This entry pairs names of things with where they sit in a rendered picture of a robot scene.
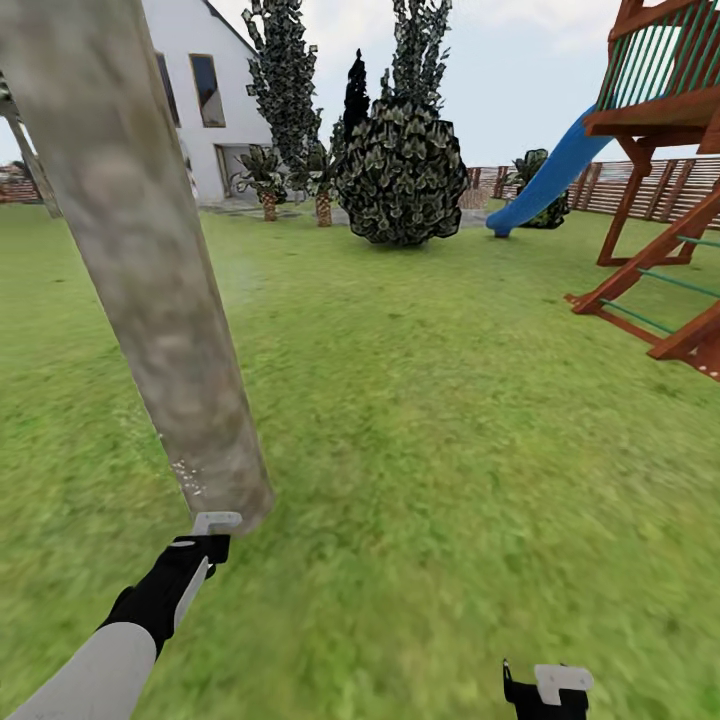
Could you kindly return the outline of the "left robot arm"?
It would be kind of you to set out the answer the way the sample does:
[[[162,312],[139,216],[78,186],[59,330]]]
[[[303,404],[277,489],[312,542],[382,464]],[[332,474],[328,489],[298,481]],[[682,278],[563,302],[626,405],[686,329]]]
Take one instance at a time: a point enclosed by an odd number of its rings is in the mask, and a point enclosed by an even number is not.
[[[209,563],[225,563],[230,534],[209,527],[239,526],[233,511],[200,512],[192,541],[167,545],[136,587],[127,587],[111,614],[82,647],[7,720],[130,720],[145,681],[207,579]]]

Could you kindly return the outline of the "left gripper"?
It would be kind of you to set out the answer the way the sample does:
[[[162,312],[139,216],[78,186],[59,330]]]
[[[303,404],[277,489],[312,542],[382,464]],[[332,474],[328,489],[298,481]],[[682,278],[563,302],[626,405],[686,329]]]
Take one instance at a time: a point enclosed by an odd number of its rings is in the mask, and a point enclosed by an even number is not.
[[[229,556],[230,534],[206,535],[200,538],[208,549],[209,563],[225,563]]]

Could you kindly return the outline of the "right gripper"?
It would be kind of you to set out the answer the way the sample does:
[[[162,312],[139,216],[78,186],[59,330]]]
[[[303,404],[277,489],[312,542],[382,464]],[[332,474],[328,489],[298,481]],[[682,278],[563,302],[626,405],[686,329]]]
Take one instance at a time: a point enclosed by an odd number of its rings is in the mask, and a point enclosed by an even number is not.
[[[543,703],[536,685],[523,685],[508,675],[509,663],[503,661],[505,699],[515,703],[518,720],[587,720],[587,704],[577,689],[561,689],[561,705]]]

